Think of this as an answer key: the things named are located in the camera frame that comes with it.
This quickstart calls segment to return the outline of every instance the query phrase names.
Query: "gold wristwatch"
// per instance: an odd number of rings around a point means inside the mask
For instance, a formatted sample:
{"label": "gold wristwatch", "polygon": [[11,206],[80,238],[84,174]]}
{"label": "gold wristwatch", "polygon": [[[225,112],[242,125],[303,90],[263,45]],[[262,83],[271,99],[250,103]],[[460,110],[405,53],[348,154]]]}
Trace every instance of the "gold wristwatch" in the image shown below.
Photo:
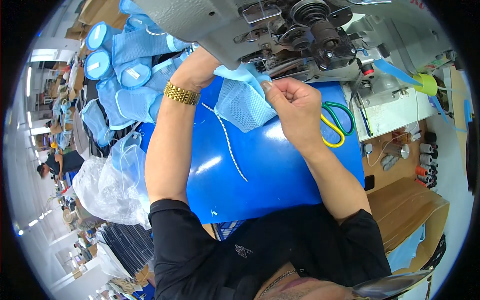
{"label": "gold wristwatch", "polygon": [[190,105],[197,105],[198,101],[200,101],[199,93],[187,91],[180,87],[174,86],[172,83],[170,83],[170,80],[167,82],[167,85],[163,90],[163,94],[170,99]]}

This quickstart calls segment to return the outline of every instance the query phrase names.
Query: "chain necklace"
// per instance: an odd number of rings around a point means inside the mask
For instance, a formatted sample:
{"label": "chain necklace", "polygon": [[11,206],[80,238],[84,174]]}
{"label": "chain necklace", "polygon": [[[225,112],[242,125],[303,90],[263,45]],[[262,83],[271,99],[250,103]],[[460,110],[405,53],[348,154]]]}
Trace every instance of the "chain necklace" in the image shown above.
{"label": "chain necklace", "polygon": [[288,277],[292,274],[296,274],[297,273],[297,270],[290,270],[290,271],[286,271],[285,273],[283,273],[282,276],[280,276],[279,278],[275,279],[271,284],[269,284],[266,289],[260,294],[260,297],[263,297],[269,290],[271,290],[277,283],[279,283],[282,279],[284,279],[285,277]]}

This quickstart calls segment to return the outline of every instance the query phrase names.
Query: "printed logo on shirt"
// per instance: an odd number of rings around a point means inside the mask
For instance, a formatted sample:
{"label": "printed logo on shirt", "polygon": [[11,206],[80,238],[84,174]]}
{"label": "printed logo on shirt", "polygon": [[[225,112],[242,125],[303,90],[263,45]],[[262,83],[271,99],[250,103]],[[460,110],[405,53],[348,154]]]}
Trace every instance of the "printed logo on shirt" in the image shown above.
{"label": "printed logo on shirt", "polygon": [[235,251],[243,258],[247,258],[247,254],[253,253],[252,250],[239,245],[235,245]]}

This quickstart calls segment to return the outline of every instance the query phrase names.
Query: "man's right hand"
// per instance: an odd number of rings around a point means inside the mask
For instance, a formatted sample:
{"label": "man's right hand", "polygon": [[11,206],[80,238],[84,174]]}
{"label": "man's right hand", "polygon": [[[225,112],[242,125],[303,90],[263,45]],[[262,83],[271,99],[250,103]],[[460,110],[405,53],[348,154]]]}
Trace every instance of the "man's right hand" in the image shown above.
{"label": "man's right hand", "polygon": [[320,131],[319,90],[293,78],[262,81],[260,85],[278,113],[283,134],[303,156],[326,148]]}

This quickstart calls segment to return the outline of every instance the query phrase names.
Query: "worker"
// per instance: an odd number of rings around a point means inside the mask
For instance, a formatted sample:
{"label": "worker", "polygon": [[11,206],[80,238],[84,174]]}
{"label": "worker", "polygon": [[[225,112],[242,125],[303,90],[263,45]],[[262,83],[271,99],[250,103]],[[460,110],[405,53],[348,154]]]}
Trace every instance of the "worker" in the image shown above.
{"label": "worker", "polygon": [[[219,65],[198,48],[170,83],[199,93]],[[348,300],[357,297],[352,286],[391,275],[362,185],[322,141],[320,92],[292,78],[261,86],[323,203],[246,220],[224,241],[213,239],[186,193],[195,105],[165,93],[145,164],[156,299]]]}
{"label": "worker", "polygon": [[78,154],[76,150],[73,150],[67,154],[50,154],[46,162],[42,163],[36,168],[41,177],[45,178],[48,173],[58,175],[55,178],[55,183],[58,179],[62,180],[65,172],[77,171],[82,167],[84,159]]}

